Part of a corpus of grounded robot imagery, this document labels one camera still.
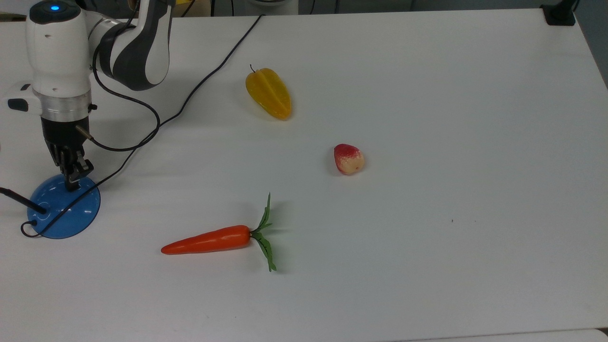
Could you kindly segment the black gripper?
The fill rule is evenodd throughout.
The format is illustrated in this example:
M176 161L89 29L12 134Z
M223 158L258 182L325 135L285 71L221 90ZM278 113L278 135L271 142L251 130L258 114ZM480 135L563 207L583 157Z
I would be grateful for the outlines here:
M41 118L43 136L52 160L59 168L65 168L65 187L68 192L79 189L79 182L94 170L93 163L85 156L86 138L76 129L89 129L89 117L60 123Z

